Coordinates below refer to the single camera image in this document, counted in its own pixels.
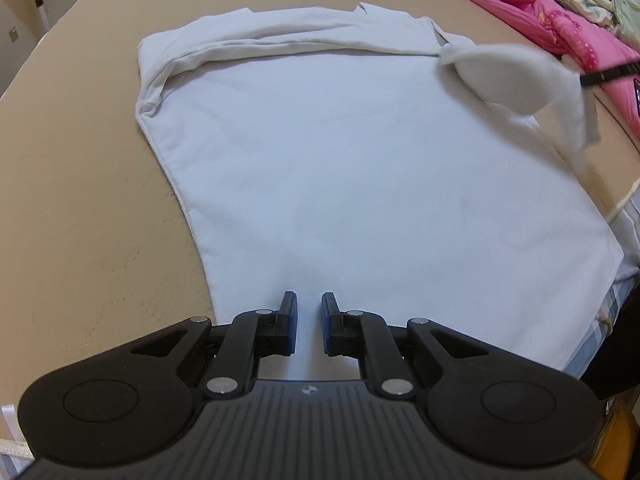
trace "mattress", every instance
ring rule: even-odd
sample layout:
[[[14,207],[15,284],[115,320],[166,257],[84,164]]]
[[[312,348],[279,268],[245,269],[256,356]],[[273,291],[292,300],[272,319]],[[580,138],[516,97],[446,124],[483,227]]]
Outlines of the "mattress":
[[[188,226],[135,121],[138,43],[242,7],[360,1],[476,43],[529,44],[467,0],[80,0],[40,41],[0,100],[2,404],[54,368],[211,313]],[[640,155],[603,107],[598,122],[581,183],[606,216],[640,177]]]

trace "pink fabric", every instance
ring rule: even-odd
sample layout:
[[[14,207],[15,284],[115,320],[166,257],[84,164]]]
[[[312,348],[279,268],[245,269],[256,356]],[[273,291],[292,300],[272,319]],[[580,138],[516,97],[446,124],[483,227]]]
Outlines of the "pink fabric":
[[[609,68],[640,55],[608,30],[588,22],[555,0],[471,0],[537,46],[553,54],[570,54],[585,72]],[[633,77],[602,85],[640,138],[640,114]]]

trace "silver screw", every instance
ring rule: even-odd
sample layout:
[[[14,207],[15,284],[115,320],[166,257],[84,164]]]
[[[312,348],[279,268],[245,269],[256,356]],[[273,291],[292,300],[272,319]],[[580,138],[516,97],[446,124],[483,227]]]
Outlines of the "silver screw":
[[[207,381],[207,390],[215,394],[228,394],[236,390],[238,381],[231,377],[215,377]]]
[[[404,379],[387,379],[382,383],[382,389],[391,395],[408,394],[414,386]]]

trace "white garment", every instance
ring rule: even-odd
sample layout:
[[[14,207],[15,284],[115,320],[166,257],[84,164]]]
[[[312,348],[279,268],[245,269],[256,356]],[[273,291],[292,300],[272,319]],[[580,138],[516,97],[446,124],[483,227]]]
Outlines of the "white garment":
[[[619,244],[532,118],[438,65],[442,38],[472,44],[363,4],[242,9],[140,44],[136,118],[217,321],[298,294],[296,354],[262,376],[357,376],[322,354],[326,291],[343,310],[429,317],[556,368],[597,315]]]

